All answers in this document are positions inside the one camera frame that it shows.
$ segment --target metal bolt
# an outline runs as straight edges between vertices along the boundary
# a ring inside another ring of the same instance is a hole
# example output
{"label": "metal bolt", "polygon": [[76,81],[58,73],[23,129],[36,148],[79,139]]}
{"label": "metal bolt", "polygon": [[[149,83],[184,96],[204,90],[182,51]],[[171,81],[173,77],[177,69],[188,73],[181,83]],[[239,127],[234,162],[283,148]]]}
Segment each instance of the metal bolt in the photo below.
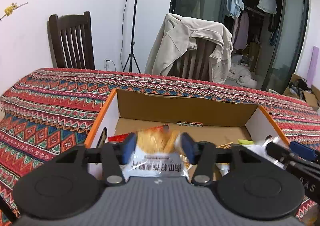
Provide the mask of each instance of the metal bolt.
{"label": "metal bolt", "polygon": [[107,178],[108,183],[117,184],[122,182],[122,178],[118,175],[110,175]]}
{"label": "metal bolt", "polygon": [[207,176],[207,175],[200,174],[200,175],[196,175],[196,176],[195,176],[195,181],[196,181],[197,183],[207,183],[207,182],[210,181],[210,178],[209,178],[209,176]]}

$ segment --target black cable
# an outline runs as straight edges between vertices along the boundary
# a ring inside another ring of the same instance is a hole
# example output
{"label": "black cable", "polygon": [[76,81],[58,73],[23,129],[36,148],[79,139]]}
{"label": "black cable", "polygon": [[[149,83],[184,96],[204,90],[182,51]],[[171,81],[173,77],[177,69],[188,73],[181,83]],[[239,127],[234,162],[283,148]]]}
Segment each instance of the black cable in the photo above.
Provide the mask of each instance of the black cable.
{"label": "black cable", "polygon": [[121,67],[123,69],[123,64],[122,64],[122,49],[123,49],[123,24],[124,24],[124,12],[125,12],[125,8],[127,7],[127,0],[125,0],[125,4],[124,4],[124,10],[123,10],[123,17],[122,17],[122,33],[121,33],[121,51],[120,51],[120,62],[121,62]]}
{"label": "black cable", "polygon": [[112,63],[113,63],[113,66],[115,67],[115,71],[117,71],[116,65],[115,65],[115,63],[114,63],[113,61],[111,61],[111,60],[106,60],[106,62],[112,62]]}

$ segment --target patterned tablecloth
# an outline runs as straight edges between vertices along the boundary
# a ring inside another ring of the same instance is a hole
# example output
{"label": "patterned tablecloth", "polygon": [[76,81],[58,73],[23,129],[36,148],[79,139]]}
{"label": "patterned tablecloth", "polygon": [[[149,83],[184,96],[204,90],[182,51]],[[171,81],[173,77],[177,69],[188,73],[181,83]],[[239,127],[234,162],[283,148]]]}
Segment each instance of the patterned tablecloth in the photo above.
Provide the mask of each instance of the patterned tablecloth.
{"label": "patterned tablecloth", "polygon": [[[111,89],[258,103],[289,141],[320,148],[320,117],[304,101],[283,95],[210,82],[147,74],[79,69],[40,69],[22,78],[0,100],[0,195],[18,214],[12,199],[17,180],[84,142]],[[305,198],[297,217],[315,203]],[[1,213],[0,225],[10,222]]]}

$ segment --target tripod pole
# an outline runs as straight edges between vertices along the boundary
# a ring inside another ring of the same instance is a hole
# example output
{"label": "tripod pole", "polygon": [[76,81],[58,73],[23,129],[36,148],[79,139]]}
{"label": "tripod pole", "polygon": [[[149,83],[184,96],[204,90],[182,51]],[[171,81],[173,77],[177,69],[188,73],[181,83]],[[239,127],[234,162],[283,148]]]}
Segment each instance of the tripod pole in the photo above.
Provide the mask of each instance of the tripod pole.
{"label": "tripod pole", "polygon": [[139,69],[139,66],[137,64],[137,61],[136,61],[136,58],[133,54],[133,46],[134,46],[134,25],[136,23],[136,11],[137,11],[137,0],[134,0],[134,9],[133,9],[133,21],[132,21],[132,34],[131,34],[131,51],[130,51],[130,54],[128,56],[128,59],[127,59],[127,62],[125,63],[125,66],[123,68],[123,71],[124,69],[126,68],[127,64],[128,64],[128,61],[130,59],[130,63],[129,63],[129,72],[132,72],[132,59],[134,59],[134,62],[138,68],[138,71],[139,73],[141,73],[140,69]]}

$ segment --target chair backrest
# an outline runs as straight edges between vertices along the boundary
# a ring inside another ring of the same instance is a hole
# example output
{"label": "chair backrest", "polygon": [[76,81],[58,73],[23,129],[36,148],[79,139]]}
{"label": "chair backrest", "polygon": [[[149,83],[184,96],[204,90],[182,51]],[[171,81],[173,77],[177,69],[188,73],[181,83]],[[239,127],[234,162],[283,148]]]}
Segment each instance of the chair backrest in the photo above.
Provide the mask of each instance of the chair backrest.
{"label": "chair backrest", "polygon": [[59,68],[93,69],[90,12],[49,17],[52,47]]}
{"label": "chair backrest", "polygon": [[185,54],[173,62],[169,75],[209,81],[209,56],[216,44],[196,38],[197,49],[188,49]]}

